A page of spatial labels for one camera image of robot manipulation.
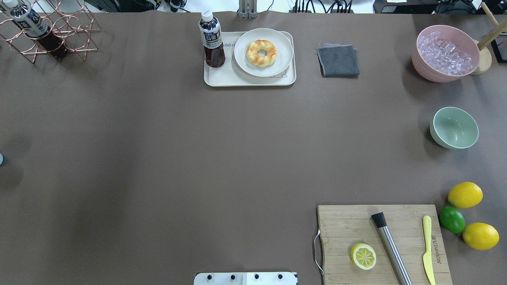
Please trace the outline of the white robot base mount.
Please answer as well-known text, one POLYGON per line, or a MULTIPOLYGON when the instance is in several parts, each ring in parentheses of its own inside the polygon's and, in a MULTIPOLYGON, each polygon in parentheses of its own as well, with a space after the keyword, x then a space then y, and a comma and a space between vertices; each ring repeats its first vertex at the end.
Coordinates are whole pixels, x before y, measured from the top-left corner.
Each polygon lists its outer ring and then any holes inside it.
POLYGON ((296 272, 203 272, 196 274, 194 285, 298 285, 296 272))

